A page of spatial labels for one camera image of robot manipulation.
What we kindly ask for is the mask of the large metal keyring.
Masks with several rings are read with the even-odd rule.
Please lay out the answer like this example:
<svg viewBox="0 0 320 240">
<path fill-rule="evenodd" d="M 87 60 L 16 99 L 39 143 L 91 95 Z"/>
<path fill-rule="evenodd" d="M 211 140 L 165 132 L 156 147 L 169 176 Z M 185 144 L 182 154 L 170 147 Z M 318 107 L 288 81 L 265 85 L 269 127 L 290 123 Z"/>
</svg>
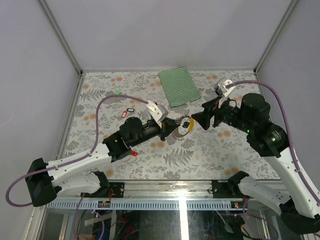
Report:
<svg viewBox="0 0 320 240">
<path fill-rule="evenodd" d="M 190 118 L 191 117 L 189 115 L 183 115 L 183 116 L 178 117 L 175 120 L 177 123 L 180 122 L 180 126 L 178 127 L 178 132 L 181 134 L 181 137 L 175 138 L 175 139 L 181 139 L 181 138 L 185 137 L 189 133 L 188 128 L 183 128 L 182 124 L 184 122 L 190 122 Z"/>
</svg>

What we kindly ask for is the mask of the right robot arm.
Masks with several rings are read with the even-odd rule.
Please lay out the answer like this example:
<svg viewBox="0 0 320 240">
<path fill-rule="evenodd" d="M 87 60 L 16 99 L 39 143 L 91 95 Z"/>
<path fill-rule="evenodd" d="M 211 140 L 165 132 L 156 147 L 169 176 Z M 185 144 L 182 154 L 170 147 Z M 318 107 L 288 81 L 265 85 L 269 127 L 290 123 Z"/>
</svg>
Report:
<svg viewBox="0 0 320 240">
<path fill-rule="evenodd" d="M 280 177 L 287 193 L 276 191 L 244 171 L 228 179 L 233 197 L 252 197 L 276 212 L 282 222 L 298 235 L 320 231 L 320 206 L 301 180 L 294 164 L 286 132 L 269 120 L 271 106 L 258 93 L 243 96 L 240 107 L 230 105 L 221 96 L 202 104 L 203 111 L 192 114 L 204 130 L 224 123 L 247 134 L 246 141 Z"/>
</svg>

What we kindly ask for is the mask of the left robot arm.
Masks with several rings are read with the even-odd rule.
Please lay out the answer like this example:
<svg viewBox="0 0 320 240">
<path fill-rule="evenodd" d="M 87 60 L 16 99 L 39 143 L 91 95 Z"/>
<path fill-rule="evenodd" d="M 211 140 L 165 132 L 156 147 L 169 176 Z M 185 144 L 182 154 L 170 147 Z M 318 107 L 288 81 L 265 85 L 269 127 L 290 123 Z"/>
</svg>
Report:
<svg viewBox="0 0 320 240">
<path fill-rule="evenodd" d="M 131 155 L 132 147 L 154 137 L 164 141 L 180 125 L 180 121 L 168 117 L 160 124 L 153 119 L 142 123 L 139 118 L 130 117 L 92 150 L 49 162 L 34 160 L 25 178 L 31 204 L 41 207 L 59 196 L 107 197 L 111 187 L 105 173 L 96 169 L 99 165 Z"/>
</svg>

